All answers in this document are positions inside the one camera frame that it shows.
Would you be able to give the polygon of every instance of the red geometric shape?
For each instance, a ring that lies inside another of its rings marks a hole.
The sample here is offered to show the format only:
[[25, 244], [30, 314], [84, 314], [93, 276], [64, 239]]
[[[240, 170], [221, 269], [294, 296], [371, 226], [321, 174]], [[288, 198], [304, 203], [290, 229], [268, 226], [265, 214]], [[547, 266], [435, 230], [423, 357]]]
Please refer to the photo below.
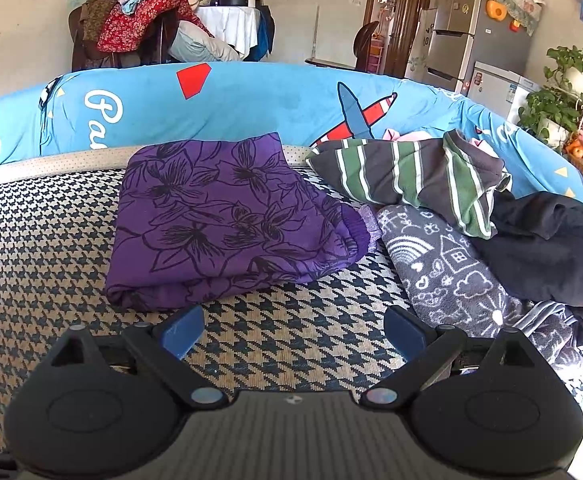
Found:
[[209, 66], [209, 63], [202, 63], [176, 72], [185, 99], [200, 94], [211, 71], [212, 67]]

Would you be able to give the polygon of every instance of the chair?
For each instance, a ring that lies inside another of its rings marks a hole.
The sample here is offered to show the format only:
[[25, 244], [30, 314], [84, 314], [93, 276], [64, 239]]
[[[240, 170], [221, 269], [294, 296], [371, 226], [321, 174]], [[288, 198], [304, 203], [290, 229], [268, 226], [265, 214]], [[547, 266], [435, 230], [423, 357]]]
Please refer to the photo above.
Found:
[[341, 70], [355, 70], [356, 72], [367, 72], [367, 58], [369, 56], [369, 46], [371, 35], [374, 33], [380, 22], [371, 22], [363, 25], [353, 40], [353, 54], [356, 56], [356, 66], [345, 65], [324, 59], [310, 57], [305, 63], [326, 68], [339, 68]]

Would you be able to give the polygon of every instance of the white tablecloth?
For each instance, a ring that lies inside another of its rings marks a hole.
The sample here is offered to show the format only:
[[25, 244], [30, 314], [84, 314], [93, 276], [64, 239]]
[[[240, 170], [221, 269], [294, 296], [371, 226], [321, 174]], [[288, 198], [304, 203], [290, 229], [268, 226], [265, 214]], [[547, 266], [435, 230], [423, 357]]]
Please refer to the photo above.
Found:
[[198, 7], [196, 15], [219, 40], [236, 48], [240, 58], [258, 44], [260, 12], [252, 7]]

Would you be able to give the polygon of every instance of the houndstooth fabric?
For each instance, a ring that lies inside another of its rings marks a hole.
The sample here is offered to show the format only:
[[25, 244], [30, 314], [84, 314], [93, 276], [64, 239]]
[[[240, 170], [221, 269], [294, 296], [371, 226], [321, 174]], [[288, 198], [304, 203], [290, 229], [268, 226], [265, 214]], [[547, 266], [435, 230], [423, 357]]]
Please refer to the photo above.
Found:
[[[300, 173], [352, 203], [312, 171]], [[69, 325], [108, 335], [165, 318], [118, 312], [102, 294], [123, 174], [70, 173], [0, 186], [0, 450], [5, 406]], [[317, 282], [206, 304], [206, 331], [187, 361], [230, 393], [360, 392], [403, 363], [384, 338], [382, 316], [390, 305], [407, 307], [406, 299], [382, 248]], [[577, 398], [581, 379], [571, 388]]]

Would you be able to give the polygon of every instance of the striped shirt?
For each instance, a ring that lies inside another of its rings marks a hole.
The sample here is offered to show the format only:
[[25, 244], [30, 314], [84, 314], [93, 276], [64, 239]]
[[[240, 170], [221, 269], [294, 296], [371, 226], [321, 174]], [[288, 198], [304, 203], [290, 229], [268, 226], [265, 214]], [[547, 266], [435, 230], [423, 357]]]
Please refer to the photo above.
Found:
[[448, 132], [439, 139], [329, 140], [307, 163], [329, 184], [370, 205], [427, 207], [468, 236], [491, 238], [494, 192], [508, 186], [505, 165]]

